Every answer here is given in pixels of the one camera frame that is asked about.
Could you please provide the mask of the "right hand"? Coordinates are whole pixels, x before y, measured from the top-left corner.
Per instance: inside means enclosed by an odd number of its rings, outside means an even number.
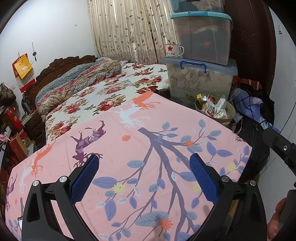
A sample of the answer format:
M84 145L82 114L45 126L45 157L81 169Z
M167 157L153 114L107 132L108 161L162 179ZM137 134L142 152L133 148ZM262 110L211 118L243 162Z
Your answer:
M273 214L270 222L267 224L267 240L272 240L277 235L280 229L279 219L285 207L285 203L286 198L283 198L275 207L275 213Z

